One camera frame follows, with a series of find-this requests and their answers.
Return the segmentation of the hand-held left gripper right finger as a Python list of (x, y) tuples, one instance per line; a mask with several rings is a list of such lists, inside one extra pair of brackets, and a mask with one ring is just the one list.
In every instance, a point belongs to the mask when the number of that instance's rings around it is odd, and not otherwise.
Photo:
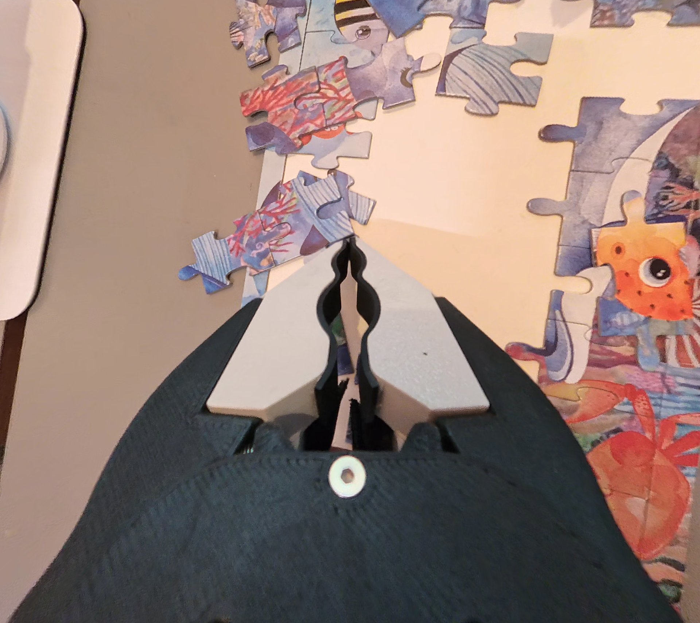
[(417, 423), (485, 411), (489, 401), (433, 293), (366, 242), (350, 242), (350, 398), (360, 399), (368, 332), (365, 373), (379, 385), (376, 415), (389, 426), (388, 449)]

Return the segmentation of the pale striped whale puzzle piece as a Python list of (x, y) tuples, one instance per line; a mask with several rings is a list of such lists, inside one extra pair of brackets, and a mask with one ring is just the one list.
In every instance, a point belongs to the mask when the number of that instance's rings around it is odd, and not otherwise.
[(515, 75), (511, 66), (519, 61), (546, 63), (554, 36), (519, 32), (514, 44), (497, 46), (484, 43), (485, 34), (467, 28), (451, 32), (436, 95), (466, 97), (465, 110), (477, 115), (497, 114), (502, 102), (536, 105), (542, 78)]

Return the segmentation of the purple white sail puzzle piece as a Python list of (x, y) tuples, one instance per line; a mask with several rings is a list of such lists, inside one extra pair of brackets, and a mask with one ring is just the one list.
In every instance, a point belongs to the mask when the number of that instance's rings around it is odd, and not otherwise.
[(549, 124), (540, 129), (539, 138), (573, 142), (572, 171), (611, 173), (616, 159), (629, 157), (662, 126), (696, 105), (692, 100), (666, 99), (660, 101), (659, 112), (633, 115), (621, 111), (623, 102), (616, 97), (585, 97), (576, 126)]

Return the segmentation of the coral striped edge puzzle piece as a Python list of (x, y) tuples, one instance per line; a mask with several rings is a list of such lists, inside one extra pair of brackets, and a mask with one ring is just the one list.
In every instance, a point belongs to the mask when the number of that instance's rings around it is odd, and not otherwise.
[(351, 221), (366, 225), (377, 203), (352, 190), (353, 184), (354, 179), (342, 171), (325, 178), (300, 171), (297, 178), (270, 190), (258, 210), (262, 227), (289, 225), (298, 241), (312, 227), (329, 243), (352, 236)]

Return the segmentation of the purple eyelash puzzle piece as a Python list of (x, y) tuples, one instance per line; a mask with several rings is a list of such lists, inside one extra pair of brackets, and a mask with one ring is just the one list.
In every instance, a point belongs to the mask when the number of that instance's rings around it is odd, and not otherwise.
[(398, 38), (388, 41), (371, 62), (347, 67), (346, 76), (355, 102), (380, 98), (386, 110), (414, 102), (414, 75), (438, 67), (441, 61), (438, 53), (415, 59), (406, 51), (405, 38)]

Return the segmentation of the blue dark coral puzzle piece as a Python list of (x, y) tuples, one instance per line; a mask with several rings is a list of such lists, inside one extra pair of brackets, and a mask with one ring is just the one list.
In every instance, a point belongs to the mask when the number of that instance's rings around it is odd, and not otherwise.
[(330, 328), (337, 347), (337, 374), (338, 376), (352, 376), (355, 374), (354, 362), (352, 360), (341, 313), (332, 321)]

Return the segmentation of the orange print puzzle piece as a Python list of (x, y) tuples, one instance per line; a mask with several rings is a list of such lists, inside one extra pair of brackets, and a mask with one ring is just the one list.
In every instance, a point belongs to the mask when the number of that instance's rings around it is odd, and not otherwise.
[(595, 244), (597, 263), (610, 265), (615, 275), (615, 296), (647, 318), (691, 319), (696, 247), (687, 243), (685, 223), (647, 222), (636, 191), (625, 194), (622, 209), (625, 224), (601, 227)]

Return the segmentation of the red coral purple puzzle piece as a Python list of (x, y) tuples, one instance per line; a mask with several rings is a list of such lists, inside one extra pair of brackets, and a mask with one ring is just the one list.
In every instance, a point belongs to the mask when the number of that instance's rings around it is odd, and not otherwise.
[(295, 101), (320, 90), (316, 67), (288, 76), (286, 66), (277, 66), (263, 76), (263, 85), (240, 94), (241, 112), (250, 117), (267, 112), (267, 120), (246, 128), (250, 151), (272, 148), (279, 155), (302, 147), (301, 136), (325, 128), (321, 105), (297, 108)]

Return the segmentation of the lavender white whale puzzle piece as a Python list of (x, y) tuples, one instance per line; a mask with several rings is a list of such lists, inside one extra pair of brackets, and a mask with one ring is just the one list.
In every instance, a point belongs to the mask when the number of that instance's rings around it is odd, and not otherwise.
[(591, 230), (624, 220), (621, 200), (627, 191), (645, 193), (652, 159), (616, 159), (612, 173), (571, 171), (563, 201), (534, 198), (527, 204), (536, 215), (560, 215), (561, 232), (555, 274), (574, 276), (594, 265)]

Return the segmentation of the red green coral puzzle piece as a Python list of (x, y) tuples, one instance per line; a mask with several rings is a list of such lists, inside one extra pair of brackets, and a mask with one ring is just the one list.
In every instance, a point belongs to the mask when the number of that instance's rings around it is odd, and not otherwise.
[(361, 118), (362, 115), (355, 111), (358, 99), (353, 94), (346, 75), (347, 61), (347, 58), (342, 56), (316, 67), (319, 90), (297, 98), (295, 100), (297, 109), (322, 108), (327, 127)]

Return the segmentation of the dark blue whale eye piece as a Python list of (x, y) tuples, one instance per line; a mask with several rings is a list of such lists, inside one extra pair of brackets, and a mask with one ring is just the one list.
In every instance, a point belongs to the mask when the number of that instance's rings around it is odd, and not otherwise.
[(300, 255), (303, 257), (311, 255), (330, 244), (347, 239), (353, 235), (354, 231), (352, 228), (350, 230), (322, 232), (317, 226), (311, 225), (304, 241), (300, 244)]

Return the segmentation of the lavender pink spiky puzzle piece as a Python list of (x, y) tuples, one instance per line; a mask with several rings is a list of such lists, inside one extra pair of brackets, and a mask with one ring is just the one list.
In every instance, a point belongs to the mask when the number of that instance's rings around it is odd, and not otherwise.
[(266, 39), (275, 33), (280, 52), (301, 44), (296, 18), (305, 15), (306, 0), (235, 0), (238, 20), (230, 24), (230, 39), (236, 48), (244, 47), (249, 67), (269, 61)]

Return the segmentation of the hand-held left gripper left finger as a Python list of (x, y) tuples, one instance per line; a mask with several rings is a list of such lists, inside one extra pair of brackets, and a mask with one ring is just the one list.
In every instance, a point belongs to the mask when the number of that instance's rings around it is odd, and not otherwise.
[(300, 434), (303, 450), (326, 451), (340, 400), (337, 343), (340, 283), (349, 260), (338, 242), (269, 290), (206, 402), (209, 411), (257, 417)]

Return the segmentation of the blue red coral puzzle piece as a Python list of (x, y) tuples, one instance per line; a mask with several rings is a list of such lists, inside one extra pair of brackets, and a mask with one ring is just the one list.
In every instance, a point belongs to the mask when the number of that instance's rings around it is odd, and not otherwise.
[(234, 224), (234, 233), (226, 238), (229, 271), (246, 267), (253, 273), (299, 256), (311, 229), (311, 220), (293, 192), (241, 217)]

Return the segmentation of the sea print puzzle board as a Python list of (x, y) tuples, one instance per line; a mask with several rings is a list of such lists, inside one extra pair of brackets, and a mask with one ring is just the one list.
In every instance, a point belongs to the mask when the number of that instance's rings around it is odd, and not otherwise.
[[(466, 97), (425, 93), (352, 124), (373, 131), (371, 158), (345, 159), (341, 168), (379, 201), (362, 237), (473, 314), (499, 344), (542, 348), (553, 290), (596, 297), (579, 382), (554, 382), (537, 361), (518, 361), (588, 453), (648, 574), (698, 622), (699, 575), (687, 575), (687, 556), (699, 555), (691, 545), (699, 527), (692, 496), (699, 482), (699, 26), (670, 26), (670, 13), (642, 11), (632, 26), (595, 28), (593, 7), (593, 0), (491, 3), (484, 43), (510, 46), (519, 32), (554, 36), (546, 63), (511, 66), (515, 75), (542, 78), (537, 104), (502, 102), (497, 114), (477, 115), (465, 110)], [(409, 47), (445, 56), (450, 1), (429, 0), (421, 10), (427, 24), (405, 36)], [(575, 144), (541, 140), (539, 131), (576, 126), (585, 97), (623, 98), (621, 111), (633, 115), (659, 112), (666, 99), (696, 101), (619, 158), (652, 159), (639, 193), (645, 220), (682, 220), (696, 247), (689, 320), (647, 318), (615, 296), (615, 275), (597, 263), (595, 244), (601, 227), (624, 225), (626, 217), (591, 230), (592, 267), (555, 274), (562, 217), (533, 214), (527, 204), (566, 199)]]

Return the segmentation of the white rounded board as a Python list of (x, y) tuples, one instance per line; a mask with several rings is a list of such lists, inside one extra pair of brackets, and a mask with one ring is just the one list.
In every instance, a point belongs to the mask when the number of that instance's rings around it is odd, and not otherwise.
[(83, 19), (72, 0), (1, 0), (1, 103), (10, 148), (1, 177), (1, 321), (39, 285)]

